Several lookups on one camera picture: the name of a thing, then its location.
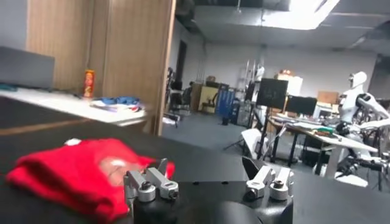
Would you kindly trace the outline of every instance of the blue cloth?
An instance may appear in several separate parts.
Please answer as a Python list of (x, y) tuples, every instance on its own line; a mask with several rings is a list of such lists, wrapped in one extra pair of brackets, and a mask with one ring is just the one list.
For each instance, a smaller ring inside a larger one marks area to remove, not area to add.
[(138, 105), (140, 103), (140, 98), (130, 97), (130, 96), (120, 96), (120, 97), (102, 97), (101, 100), (106, 105), (114, 105), (114, 104), (124, 104), (124, 105)]

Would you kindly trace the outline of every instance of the white desk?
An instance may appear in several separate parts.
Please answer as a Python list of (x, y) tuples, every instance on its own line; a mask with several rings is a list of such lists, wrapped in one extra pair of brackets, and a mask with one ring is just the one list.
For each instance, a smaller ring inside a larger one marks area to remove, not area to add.
[(341, 159), (341, 156), (344, 154), (344, 150), (346, 148), (368, 150), (370, 152), (378, 152), (378, 150), (376, 148), (373, 148), (369, 145), (354, 141), (354, 140), (349, 139), (349, 138), (345, 138), (345, 137), (340, 136), (340, 135), (333, 134), (333, 136), (331, 136), (331, 137), (316, 135), (313, 130), (306, 130), (306, 129), (302, 129), (302, 128), (293, 126), (292, 120), (294, 120), (294, 119), (290, 118), (290, 117), (289, 117), (289, 119), (286, 119), (285, 122), (289, 124), (288, 128), (302, 132), (305, 135), (311, 136), (313, 138), (316, 138), (322, 142), (325, 142), (325, 143), (333, 146), (333, 147), (326, 147), (324, 149), (321, 149), (322, 151), (331, 151), (327, 170), (325, 172), (325, 176), (327, 178), (333, 179), (335, 177), (335, 173), (337, 171), (337, 165), (339, 163), (339, 160)]
[(0, 96), (118, 126), (140, 123), (145, 121), (147, 115), (145, 111), (109, 112), (90, 107), (88, 100), (78, 99), (69, 94), (48, 93), (33, 89), (18, 88), (17, 92), (0, 90)]

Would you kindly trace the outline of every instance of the black monitor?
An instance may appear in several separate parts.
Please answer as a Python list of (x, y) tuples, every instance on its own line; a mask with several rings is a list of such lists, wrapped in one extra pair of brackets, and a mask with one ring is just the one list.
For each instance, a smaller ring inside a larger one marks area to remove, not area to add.
[(256, 105), (283, 109), (286, 102), (288, 81), (261, 79)]
[(312, 116), (316, 105), (316, 98), (288, 96), (286, 111)]
[(53, 88), (54, 58), (0, 46), (0, 83)]

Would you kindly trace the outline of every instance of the red towel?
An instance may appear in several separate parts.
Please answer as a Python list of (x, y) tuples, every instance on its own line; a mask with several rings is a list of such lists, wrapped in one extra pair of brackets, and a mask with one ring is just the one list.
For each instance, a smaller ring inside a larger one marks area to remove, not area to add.
[[(87, 140), (24, 156), (7, 180), (107, 223), (127, 212), (125, 172), (142, 170), (153, 161), (116, 139)], [(173, 173), (169, 163), (168, 177)]]

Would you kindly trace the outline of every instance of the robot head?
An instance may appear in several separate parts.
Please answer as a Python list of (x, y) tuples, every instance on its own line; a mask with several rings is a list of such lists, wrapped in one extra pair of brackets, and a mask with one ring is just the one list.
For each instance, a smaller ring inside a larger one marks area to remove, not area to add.
[(358, 72), (349, 75), (350, 87), (362, 85), (367, 80), (367, 74), (365, 72)]

